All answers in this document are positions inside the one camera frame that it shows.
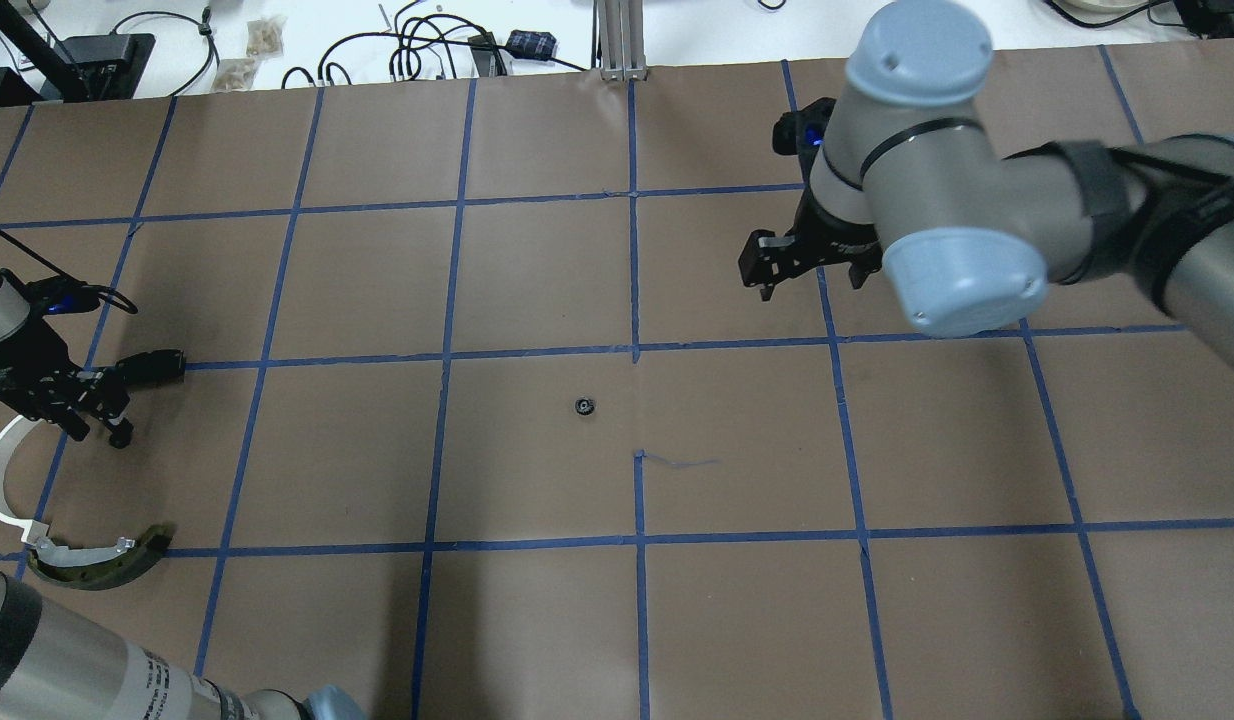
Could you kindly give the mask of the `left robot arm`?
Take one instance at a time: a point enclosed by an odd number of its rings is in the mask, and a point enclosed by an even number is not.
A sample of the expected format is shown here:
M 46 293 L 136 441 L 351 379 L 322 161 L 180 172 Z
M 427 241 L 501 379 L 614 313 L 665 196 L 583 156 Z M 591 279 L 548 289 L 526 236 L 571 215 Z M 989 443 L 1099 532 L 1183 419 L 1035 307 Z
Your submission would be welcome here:
M 0 269 L 0 401 L 15 414 L 0 430 L 0 522 L 19 529 L 27 564 L 42 579 L 86 592 L 110 589 L 149 571 L 172 534 L 151 527 L 137 538 L 81 550 L 56 543 L 49 525 L 17 516 L 9 506 L 7 466 L 23 438 L 44 424 L 70 438 L 85 438 L 88 421 L 96 419 L 109 432 L 109 443 L 123 448 L 133 433 L 125 415 L 128 388 L 172 382 L 186 370 L 176 350 L 136 354 L 97 372 L 74 364 L 46 319 L 88 312 L 100 304 L 131 310 L 118 291 L 63 270 L 27 284 Z M 362 706 L 337 685 L 325 685 L 305 700 L 274 689 L 230 692 L 0 571 L 0 719 L 362 718 Z

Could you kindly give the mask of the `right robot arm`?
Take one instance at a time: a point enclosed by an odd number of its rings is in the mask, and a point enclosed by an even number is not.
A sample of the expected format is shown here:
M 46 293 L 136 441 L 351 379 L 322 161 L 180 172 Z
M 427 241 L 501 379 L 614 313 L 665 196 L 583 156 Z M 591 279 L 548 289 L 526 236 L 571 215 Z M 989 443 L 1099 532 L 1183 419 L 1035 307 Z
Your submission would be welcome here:
M 1051 287 L 1129 275 L 1234 369 L 1234 135 L 1109 146 L 1053 141 L 997 156 L 975 96 L 993 49 L 954 1 L 895 1 L 847 59 L 847 86 L 787 111 L 772 149 L 803 174 L 789 231 L 756 228 L 742 284 L 849 266 L 884 272 L 911 329 L 993 331 Z

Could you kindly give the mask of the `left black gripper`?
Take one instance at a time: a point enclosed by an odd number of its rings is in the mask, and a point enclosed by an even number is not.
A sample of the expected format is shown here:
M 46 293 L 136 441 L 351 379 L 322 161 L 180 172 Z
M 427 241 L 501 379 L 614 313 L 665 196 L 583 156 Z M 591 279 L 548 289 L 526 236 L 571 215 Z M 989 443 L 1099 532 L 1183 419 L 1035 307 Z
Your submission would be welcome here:
M 179 348 L 159 348 L 93 370 L 74 363 L 47 317 L 91 312 L 109 296 L 109 288 L 67 275 L 30 284 L 0 275 L 0 403 L 54 424 L 74 441 L 88 437 L 91 416 L 109 430 L 111 447 L 127 448 L 135 433 L 125 416 L 130 389 L 181 382 L 188 357 Z

